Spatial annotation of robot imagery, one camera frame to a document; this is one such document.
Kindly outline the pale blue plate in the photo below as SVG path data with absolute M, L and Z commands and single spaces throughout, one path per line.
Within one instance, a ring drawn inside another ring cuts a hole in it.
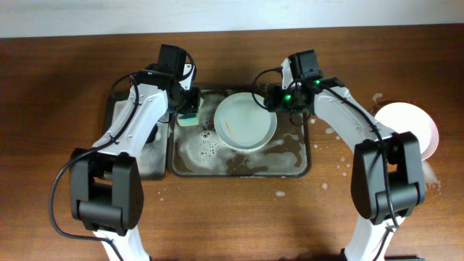
M 225 98 L 215 110 L 215 131 L 235 149 L 257 149 L 274 136 L 277 115 L 260 107 L 253 95 L 241 92 Z

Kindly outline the pinkish white plate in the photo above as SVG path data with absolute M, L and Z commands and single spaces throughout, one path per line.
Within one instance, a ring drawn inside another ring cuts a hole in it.
M 427 160 L 437 150 L 439 131 L 431 116 L 420 107 L 406 102 L 382 106 L 374 118 L 398 133 L 410 131 L 420 146 L 421 160 Z

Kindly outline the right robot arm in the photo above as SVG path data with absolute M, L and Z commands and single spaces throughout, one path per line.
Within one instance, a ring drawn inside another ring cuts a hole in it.
M 269 88 L 269 112 L 309 113 L 326 122 L 353 153 L 351 197 L 358 212 L 342 260 L 384 260 L 393 235 L 426 198 L 418 138 L 386 127 L 336 76 L 326 77 L 310 49 L 285 58 Z

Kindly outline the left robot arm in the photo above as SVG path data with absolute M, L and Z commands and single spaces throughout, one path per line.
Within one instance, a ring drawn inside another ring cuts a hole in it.
M 158 121 L 169 112 L 196 114 L 199 89 L 193 57 L 163 44 L 155 63 L 125 76 L 124 107 L 90 149 L 76 149 L 64 170 L 70 173 L 70 208 L 92 241 L 100 241 L 111 260 L 150 260 L 138 232 L 144 193 L 137 165 L 154 138 Z

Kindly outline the green yellow sponge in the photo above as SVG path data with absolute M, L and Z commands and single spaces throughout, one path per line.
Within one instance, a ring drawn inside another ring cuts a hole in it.
M 186 114 L 179 114 L 177 116 L 178 125 L 181 127 L 195 126 L 199 124 L 198 113 L 190 112 Z

